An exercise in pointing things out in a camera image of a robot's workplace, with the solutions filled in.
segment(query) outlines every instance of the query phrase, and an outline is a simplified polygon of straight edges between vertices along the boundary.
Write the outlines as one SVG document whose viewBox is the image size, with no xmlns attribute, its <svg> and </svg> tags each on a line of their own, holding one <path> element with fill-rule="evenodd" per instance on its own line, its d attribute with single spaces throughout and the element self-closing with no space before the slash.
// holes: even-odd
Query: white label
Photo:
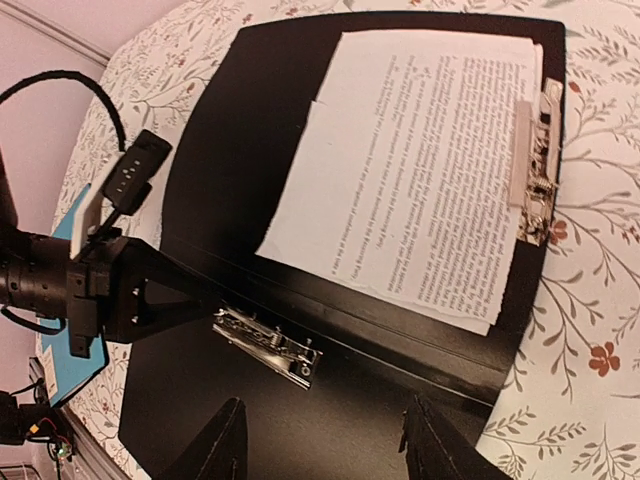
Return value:
<svg viewBox="0 0 640 480">
<path fill-rule="evenodd" d="M 49 400 L 58 393 L 58 381 L 56 380 L 56 368 L 53 363 L 53 350 L 51 345 L 47 347 L 42 356 L 42 366 L 44 367 L 44 380 L 47 387 Z"/>
</svg>

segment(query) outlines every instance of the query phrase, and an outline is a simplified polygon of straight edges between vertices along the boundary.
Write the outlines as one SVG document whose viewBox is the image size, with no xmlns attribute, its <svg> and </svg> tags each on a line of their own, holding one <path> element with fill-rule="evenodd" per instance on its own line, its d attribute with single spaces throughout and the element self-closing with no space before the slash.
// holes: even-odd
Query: binder clip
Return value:
<svg viewBox="0 0 640 480">
<path fill-rule="evenodd" d="M 516 102 L 509 205 L 522 208 L 518 240 L 540 246 L 547 238 L 558 184 L 562 83 L 547 78 L 538 118 L 530 102 Z"/>
<path fill-rule="evenodd" d="M 310 339 L 302 345 L 230 307 L 215 314 L 213 330 L 296 385 L 311 388 L 322 352 L 310 347 Z"/>
</svg>

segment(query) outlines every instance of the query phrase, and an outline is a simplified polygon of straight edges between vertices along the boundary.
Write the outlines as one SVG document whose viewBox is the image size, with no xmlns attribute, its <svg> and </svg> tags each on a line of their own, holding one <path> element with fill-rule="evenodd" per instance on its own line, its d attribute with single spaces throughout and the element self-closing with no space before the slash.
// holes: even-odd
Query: wire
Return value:
<svg viewBox="0 0 640 480">
<path fill-rule="evenodd" d="M 57 335 L 62 332 L 66 326 L 67 321 L 64 318 L 58 319 L 60 321 L 59 328 L 51 328 L 45 327 L 44 325 L 38 325 L 37 323 L 30 322 L 19 315 L 16 315 L 11 310 L 9 310 L 6 305 L 0 308 L 0 313 L 4 315 L 8 320 L 11 320 L 13 323 L 20 325 L 21 327 L 28 328 L 36 333 L 41 333 L 42 335 Z"/>
<path fill-rule="evenodd" d="M 118 218 L 120 218 L 120 215 L 121 213 L 115 208 L 111 211 L 111 213 L 106 218 L 104 223 L 102 223 L 102 225 L 98 227 L 98 229 L 94 234 L 89 236 L 87 243 L 85 243 L 82 249 L 80 250 L 80 254 L 78 255 L 79 259 L 85 258 L 87 255 L 89 255 L 90 252 L 93 251 L 93 249 L 96 246 L 96 242 L 99 242 L 104 237 L 106 237 L 109 230 L 111 230 L 111 227 L 113 227 L 113 225 L 116 223 Z"/>
<path fill-rule="evenodd" d="M 8 100 L 11 96 L 18 93 L 20 90 L 27 88 L 34 83 L 43 82 L 45 80 L 75 80 L 77 82 L 82 83 L 85 87 L 95 93 L 96 97 L 102 102 L 102 104 L 107 109 L 109 113 L 109 117 L 113 122 L 113 126 L 116 129 L 116 135 L 118 137 L 118 149 L 121 152 L 125 151 L 126 145 L 126 134 L 124 132 L 124 126 L 122 125 L 122 119 L 118 114 L 118 109 L 115 107 L 111 98 L 107 92 L 105 92 L 102 87 L 93 79 L 87 77 L 86 75 L 80 72 L 74 72 L 69 70 L 51 70 L 49 72 L 42 72 L 37 75 L 33 75 L 32 77 L 25 78 L 24 80 L 20 80 L 13 87 L 5 90 L 2 94 L 0 94 L 0 105 Z"/>
<path fill-rule="evenodd" d="M 69 448 L 73 448 L 73 446 L 71 445 L 71 442 L 69 441 L 69 439 L 67 437 L 65 437 L 64 435 L 57 435 L 57 437 L 62 440 L 64 443 L 66 443 L 67 445 L 69 445 Z"/>
<path fill-rule="evenodd" d="M 27 437 L 27 442 L 31 443 L 51 443 L 53 440 L 51 438 L 31 438 Z"/>
<path fill-rule="evenodd" d="M 56 476 L 58 477 L 58 480 L 62 480 L 62 473 L 60 471 L 60 458 L 58 458 L 57 452 L 51 451 L 52 445 L 57 448 L 57 444 L 50 440 L 47 445 L 47 453 L 49 454 L 49 458 L 56 464 Z"/>
<path fill-rule="evenodd" d="M 57 431 L 58 431 L 58 427 L 57 427 L 57 425 L 56 425 L 55 423 L 53 423 L 53 421 L 52 421 L 49 417 L 42 417 L 42 418 L 40 419 L 40 421 L 39 421 L 38 423 L 36 423 L 36 425 L 37 425 L 38 427 L 40 427 L 40 425 L 42 425 L 42 422 L 47 422 L 49 425 L 51 425 L 51 426 L 53 427 L 53 431 L 54 431 L 54 432 L 57 432 Z"/>
<path fill-rule="evenodd" d="M 38 380 L 36 380 L 34 383 L 29 385 L 28 387 L 24 387 L 24 388 L 21 388 L 20 390 L 16 390 L 15 392 L 10 393 L 10 395 L 12 397 L 15 397 L 16 395 L 20 395 L 21 393 L 28 392 L 31 389 L 35 390 L 36 388 L 38 388 L 43 383 L 44 383 L 44 380 L 42 378 L 39 378 Z"/>
</svg>

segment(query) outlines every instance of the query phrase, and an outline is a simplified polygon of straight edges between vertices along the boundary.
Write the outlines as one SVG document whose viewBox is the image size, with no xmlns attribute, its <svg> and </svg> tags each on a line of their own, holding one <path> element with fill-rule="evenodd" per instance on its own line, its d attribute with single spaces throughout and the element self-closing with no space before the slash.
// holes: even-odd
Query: white paper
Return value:
<svg viewBox="0 0 640 480">
<path fill-rule="evenodd" d="M 51 345 L 47 347 L 42 356 L 42 368 L 44 369 L 44 383 L 47 387 L 49 398 L 58 393 L 58 380 L 56 379 L 56 368 L 53 363 L 53 350 Z"/>
<path fill-rule="evenodd" d="M 519 209 L 507 206 L 527 39 L 345 34 L 258 254 L 486 334 Z"/>
</svg>

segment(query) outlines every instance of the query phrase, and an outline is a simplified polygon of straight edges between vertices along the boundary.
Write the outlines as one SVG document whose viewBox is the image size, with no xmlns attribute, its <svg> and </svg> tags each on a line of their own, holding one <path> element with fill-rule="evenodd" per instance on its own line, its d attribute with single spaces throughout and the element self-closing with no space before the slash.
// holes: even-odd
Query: leaf pattern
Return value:
<svg viewBox="0 0 640 480">
<path fill-rule="evenodd" d="M 630 443 L 640 423 L 639 0 L 189 0 L 118 50 L 101 83 L 129 138 L 145 127 L 177 145 L 239 28 L 303 15 L 402 9 L 565 23 L 565 142 L 556 218 L 531 322 L 478 449 L 516 479 L 640 479 L 637 444 Z M 55 224 L 114 152 L 113 127 L 94 100 Z M 120 224 L 155 246 L 168 171 L 169 165 L 158 173 L 141 211 Z M 111 364 L 71 407 L 127 475 L 146 480 L 117 438 L 129 347 L 108 348 Z"/>
</svg>

